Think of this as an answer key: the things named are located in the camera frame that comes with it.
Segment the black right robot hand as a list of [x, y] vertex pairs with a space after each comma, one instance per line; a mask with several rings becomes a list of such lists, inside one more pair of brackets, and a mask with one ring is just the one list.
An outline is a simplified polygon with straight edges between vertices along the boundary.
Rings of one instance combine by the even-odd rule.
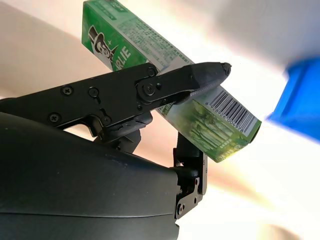
[[3, 240], [175, 240], [208, 159], [182, 135], [165, 167], [134, 155], [152, 110], [218, 87], [229, 63], [151, 63], [0, 102]]

